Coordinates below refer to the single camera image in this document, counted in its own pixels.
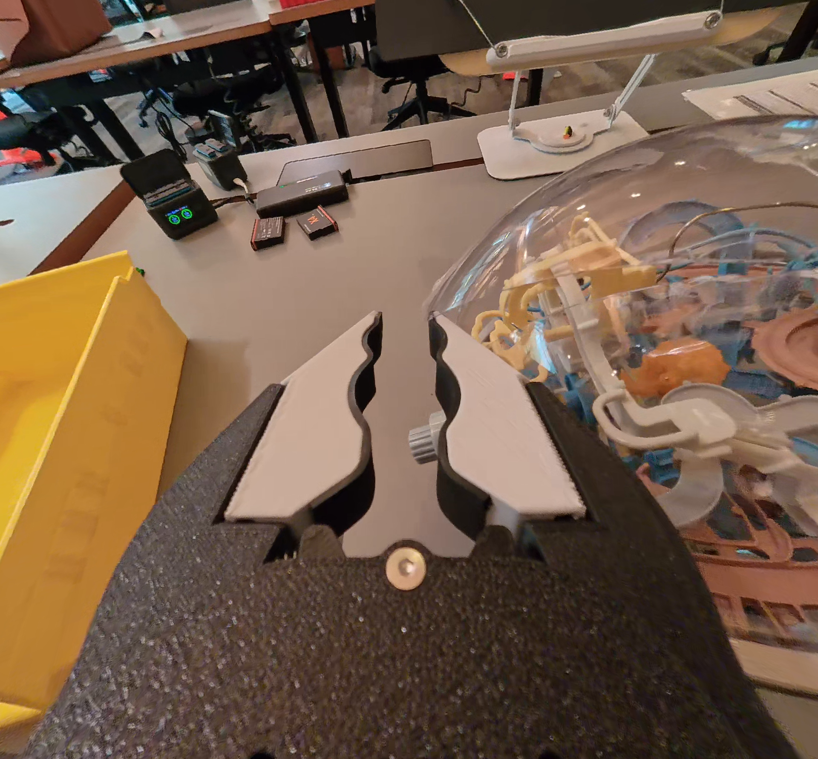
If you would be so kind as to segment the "printed paper sheets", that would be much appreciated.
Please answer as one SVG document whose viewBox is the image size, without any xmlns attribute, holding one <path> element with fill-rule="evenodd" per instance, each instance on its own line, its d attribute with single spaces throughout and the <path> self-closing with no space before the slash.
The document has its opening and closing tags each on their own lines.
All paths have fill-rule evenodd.
<svg viewBox="0 0 818 759">
<path fill-rule="evenodd" d="M 689 89 L 685 101 L 713 120 L 762 116 L 817 116 L 817 71 L 734 84 Z"/>
</svg>

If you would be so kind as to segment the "grey plastic bolt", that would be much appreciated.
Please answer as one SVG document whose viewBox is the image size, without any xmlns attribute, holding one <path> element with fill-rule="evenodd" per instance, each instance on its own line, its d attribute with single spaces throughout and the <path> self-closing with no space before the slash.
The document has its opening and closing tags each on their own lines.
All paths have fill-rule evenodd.
<svg viewBox="0 0 818 759">
<path fill-rule="evenodd" d="M 438 443 L 445 422 L 445 413 L 440 410 L 432 413 L 426 424 L 409 432 L 408 446 L 417 464 L 425 465 L 438 459 Z"/>
</svg>

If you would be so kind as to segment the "grey battery charger case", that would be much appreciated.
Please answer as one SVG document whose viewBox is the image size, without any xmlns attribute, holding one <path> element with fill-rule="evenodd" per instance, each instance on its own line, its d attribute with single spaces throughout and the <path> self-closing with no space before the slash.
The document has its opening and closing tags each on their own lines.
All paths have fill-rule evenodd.
<svg viewBox="0 0 818 759">
<path fill-rule="evenodd" d="M 248 175 L 233 146 L 210 138 L 196 144 L 192 153 L 201 171 L 212 183 L 223 190 L 240 189 L 249 193 Z"/>
</svg>

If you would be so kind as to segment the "black battery charger case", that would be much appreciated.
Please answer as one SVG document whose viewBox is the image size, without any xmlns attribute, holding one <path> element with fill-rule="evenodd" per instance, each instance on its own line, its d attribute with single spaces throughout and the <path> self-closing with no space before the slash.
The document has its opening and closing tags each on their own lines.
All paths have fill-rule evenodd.
<svg viewBox="0 0 818 759">
<path fill-rule="evenodd" d="M 171 240 L 181 240 L 219 220 L 213 203 L 173 150 L 127 162 L 119 172 Z"/>
</svg>

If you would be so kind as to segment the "wood-top table with black legs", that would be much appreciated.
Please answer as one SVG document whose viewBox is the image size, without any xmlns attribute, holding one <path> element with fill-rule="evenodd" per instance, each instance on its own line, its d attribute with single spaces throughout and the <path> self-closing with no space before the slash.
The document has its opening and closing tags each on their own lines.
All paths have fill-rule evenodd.
<svg viewBox="0 0 818 759">
<path fill-rule="evenodd" d="M 211 49 L 247 38 L 261 38 L 265 52 L 281 69 L 304 139 L 317 142 L 317 132 L 291 56 L 285 52 L 281 26 L 304 18 L 302 8 L 283 9 L 278 0 L 239 0 L 153 21 L 115 29 L 77 55 L 24 69 L 2 70 L 2 89 L 28 92 L 35 105 L 59 110 L 82 106 L 101 124 L 122 153 L 117 158 L 86 122 L 73 123 L 77 136 L 105 164 L 116 164 L 143 155 L 137 142 L 107 105 L 107 99 L 136 93 L 135 78 L 105 84 L 90 79 L 91 72 L 114 67 L 131 68 L 141 61 L 168 58 L 179 52 Z"/>
<path fill-rule="evenodd" d="M 374 0 L 321 0 L 287 9 L 280 7 L 279 1 L 273 0 L 271 7 L 269 36 L 272 51 L 305 139 L 308 143 L 315 143 L 318 136 L 281 31 L 285 25 L 303 20 L 308 22 L 313 61 L 317 63 L 335 132 L 341 139 L 348 138 L 349 128 L 335 83 L 329 49 L 358 43 L 363 49 L 365 65 L 369 64 L 370 44 L 376 39 Z"/>
</svg>

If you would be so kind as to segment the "clear sphere maze toy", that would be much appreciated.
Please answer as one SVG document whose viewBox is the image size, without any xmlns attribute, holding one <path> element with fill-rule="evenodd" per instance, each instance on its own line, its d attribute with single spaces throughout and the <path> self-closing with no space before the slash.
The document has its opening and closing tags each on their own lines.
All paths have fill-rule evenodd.
<svg viewBox="0 0 818 759">
<path fill-rule="evenodd" d="M 756 682 L 816 698 L 816 113 L 671 130 L 514 206 L 430 315 L 544 385 L 680 531 Z"/>
</svg>

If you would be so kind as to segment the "black office chair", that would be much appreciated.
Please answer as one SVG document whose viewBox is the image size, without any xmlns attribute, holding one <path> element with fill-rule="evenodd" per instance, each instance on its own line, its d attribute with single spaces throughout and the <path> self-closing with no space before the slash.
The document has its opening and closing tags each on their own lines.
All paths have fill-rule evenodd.
<svg viewBox="0 0 818 759">
<path fill-rule="evenodd" d="M 448 72 L 437 55 L 386 60 L 379 47 L 373 45 L 369 52 L 368 68 L 376 77 L 385 80 L 381 87 L 383 94 L 401 85 L 415 90 L 413 99 L 404 99 L 402 104 L 389 111 L 383 131 L 396 130 L 414 118 L 422 125 L 429 124 L 430 114 L 437 114 L 444 120 L 475 116 L 474 112 L 455 105 L 446 98 L 429 94 L 428 81 Z"/>
</svg>

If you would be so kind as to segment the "brown bag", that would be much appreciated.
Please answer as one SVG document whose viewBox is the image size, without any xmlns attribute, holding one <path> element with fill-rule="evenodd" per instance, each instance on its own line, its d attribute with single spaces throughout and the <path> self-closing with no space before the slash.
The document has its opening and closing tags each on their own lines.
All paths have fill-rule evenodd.
<svg viewBox="0 0 818 759">
<path fill-rule="evenodd" d="M 2 69 L 68 58 L 111 31 L 99 0 L 1 0 Z"/>
</svg>

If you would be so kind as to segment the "yellow plastic bin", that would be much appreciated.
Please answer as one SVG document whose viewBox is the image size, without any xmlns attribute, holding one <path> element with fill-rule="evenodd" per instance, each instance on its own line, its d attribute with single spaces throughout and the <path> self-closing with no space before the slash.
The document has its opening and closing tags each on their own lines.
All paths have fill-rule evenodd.
<svg viewBox="0 0 818 759">
<path fill-rule="evenodd" d="M 156 501 L 188 340 L 126 252 L 1 294 L 1 720 L 14 751 Z"/>
</svg>

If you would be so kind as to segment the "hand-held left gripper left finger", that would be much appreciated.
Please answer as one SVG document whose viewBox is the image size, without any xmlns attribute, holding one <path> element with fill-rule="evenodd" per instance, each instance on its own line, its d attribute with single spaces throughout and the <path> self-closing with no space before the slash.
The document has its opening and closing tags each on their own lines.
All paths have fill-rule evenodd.
<svg viewBox="0 0 818 759">
<path fill-rule="evenodd" d="M 383 314 L 371 312 L 305 361 L 279 386 L 229 492 L 223 520 L 276 527 L 266 563 L 291 560 L 314 528 L 334 543 L 372 506 L 372 431 Z"/>
</svg>

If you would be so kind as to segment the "black power bank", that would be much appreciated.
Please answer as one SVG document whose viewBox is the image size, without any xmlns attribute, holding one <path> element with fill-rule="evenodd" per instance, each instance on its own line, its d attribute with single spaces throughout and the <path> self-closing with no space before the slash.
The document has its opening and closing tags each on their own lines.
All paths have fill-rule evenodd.
<svg viewBox="0 0 818 759">
<path fill-rule="evenodd" d="M 349 199 L 349 190 L 339 171 L 327 171 L 276 185 L 258 192 L 254 206 L 257 217 L 288 217 Z"/>
</svg>

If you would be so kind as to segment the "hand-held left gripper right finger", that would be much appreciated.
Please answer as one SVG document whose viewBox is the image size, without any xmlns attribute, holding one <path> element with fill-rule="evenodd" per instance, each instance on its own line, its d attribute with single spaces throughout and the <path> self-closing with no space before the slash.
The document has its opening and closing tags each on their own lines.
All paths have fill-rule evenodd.
<svg viewBox="0 0 818 759">
<path fill-rule="evenodd" d="M 537 410 L 531 381 L 450 318 L 429 317 L 435 395 L 444 421 L 436 498 L 473 554 L 547 563 L 538 525 L 588 510 Z"/>
</svg>

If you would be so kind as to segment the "white desk lamp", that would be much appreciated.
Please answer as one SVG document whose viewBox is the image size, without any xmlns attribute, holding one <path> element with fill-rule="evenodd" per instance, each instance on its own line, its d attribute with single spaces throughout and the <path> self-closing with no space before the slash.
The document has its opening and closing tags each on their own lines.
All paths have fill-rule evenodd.
<svg viewBox="0 0 818 759">
<path fill-rule="evenodd" d="M 725 0 L 717 9 L 660 17 L 644 23 L 572 36 L 538 36 L 493 42 L 464 0 L 456 0 L 488 44 L 487 66 L 509 66 L 514 84 L 508 119 L 503 127 L 478 134 L 478 146 L 488 175 L 497 181 L 516 181 L 570 171 L 589 159 L 647 137 L 625 104 L 652 67 L 661 45 L 687 46 L 710 40 L 720 29 Z M 516 117 L 520 73 L 523 67 L 543 67 L 555 58 L 564 65 L 614 54 L 618 49 L 643 45 L 647 54 L 627 85 L 605 109 L 522 124 Z"/>
</svg>

